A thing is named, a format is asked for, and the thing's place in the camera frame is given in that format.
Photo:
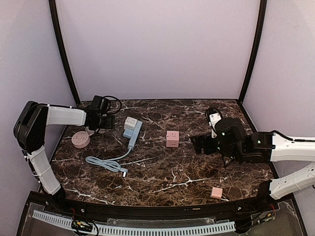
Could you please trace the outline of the pink round power strip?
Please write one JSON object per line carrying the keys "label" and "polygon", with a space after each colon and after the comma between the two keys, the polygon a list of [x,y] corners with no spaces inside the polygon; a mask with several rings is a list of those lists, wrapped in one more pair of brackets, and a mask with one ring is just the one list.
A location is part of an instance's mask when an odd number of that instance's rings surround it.
{"label": "pink round power strip", "polygon": [[72,144],[78,149],[85,148],[90,141],[91,139],[86,131],[77,132],[71,138]]}

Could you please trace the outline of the pink cube socket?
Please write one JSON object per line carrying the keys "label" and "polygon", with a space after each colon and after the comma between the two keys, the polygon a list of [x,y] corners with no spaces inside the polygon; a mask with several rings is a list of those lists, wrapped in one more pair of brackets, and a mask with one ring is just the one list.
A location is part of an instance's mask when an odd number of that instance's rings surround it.
{"label": "pink cube socket", "polygon": [[170,131],[166,132],[166,147],[167,148],[178,148],[179,147],[180,132]]}

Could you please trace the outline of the white cube socket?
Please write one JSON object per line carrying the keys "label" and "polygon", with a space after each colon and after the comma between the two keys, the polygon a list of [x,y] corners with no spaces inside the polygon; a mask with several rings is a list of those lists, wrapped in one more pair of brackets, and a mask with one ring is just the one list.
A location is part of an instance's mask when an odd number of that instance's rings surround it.
{"label": "white cube socket", "polygon": [[124,129],[134,130],[137,125],[138,119],[127,117],[124,123]]}

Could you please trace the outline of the blue power strip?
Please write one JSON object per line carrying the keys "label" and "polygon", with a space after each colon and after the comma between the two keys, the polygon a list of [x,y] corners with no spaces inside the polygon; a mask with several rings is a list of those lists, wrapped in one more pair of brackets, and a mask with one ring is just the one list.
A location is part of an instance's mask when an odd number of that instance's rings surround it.
{"label": "blue power strip", "polygon": [[136,141],[137,141],[138,135],[139,135],[139,133],[140,133],[142,124],[143,124],[142,121],[138,121],[138,122],[136,123],[136,126],[135,126],[135,128],[134,128],[134,130],[133,130],[133,133],[132,133],[132,135],[131,135],[130,141],[129,141],[129,143],[128,143],[128,148],[129,148],[130,150],[133,150],[133,149],[134,149],[134,146],[135,146],[135,143],[136,143]]}

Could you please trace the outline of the blue cube plug adapter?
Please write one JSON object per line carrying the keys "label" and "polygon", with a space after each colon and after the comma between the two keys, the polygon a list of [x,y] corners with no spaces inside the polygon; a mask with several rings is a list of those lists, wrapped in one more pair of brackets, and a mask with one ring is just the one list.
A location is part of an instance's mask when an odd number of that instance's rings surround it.
{"label": "blue cube plug adapter", "polygon": [[133,132],[134,132],[134,130],[125,129],[124,133],[123,133],[123,137],[131,139]]}

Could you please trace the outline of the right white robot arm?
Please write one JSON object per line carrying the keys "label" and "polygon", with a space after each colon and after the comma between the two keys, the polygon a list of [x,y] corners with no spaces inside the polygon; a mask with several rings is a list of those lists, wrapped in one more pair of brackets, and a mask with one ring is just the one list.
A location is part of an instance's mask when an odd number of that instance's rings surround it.
{"label": "right white robot arm", "polygon": [[279,161],[308,161],[309,165],[287,176],[264,181],[259,185],[257,197],[274,200],[299,191],[315,183],[315,140],[288,137],[278,131],[255,132],[242,140],[233,134],[192,136],[195,153],[219,153],[224,167],[230,163],[271,163]]}

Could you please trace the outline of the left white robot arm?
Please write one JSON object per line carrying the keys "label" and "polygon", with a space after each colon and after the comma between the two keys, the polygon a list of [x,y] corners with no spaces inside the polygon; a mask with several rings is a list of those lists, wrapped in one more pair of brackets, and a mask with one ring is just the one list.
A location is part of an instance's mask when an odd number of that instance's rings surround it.
{"label": "left white robot arm", "polygon": [[45,151],[46,127],[50,125],[74,125],[88,127],[90,130],[106,129],[114,121],[119,112],[110,111],[101,105],[89,105],[85,108],[50,105],[28,101],[15,123],[13,133],[22,152],[28,161],[35,177],[43,189],[54,196],[62,191]]}

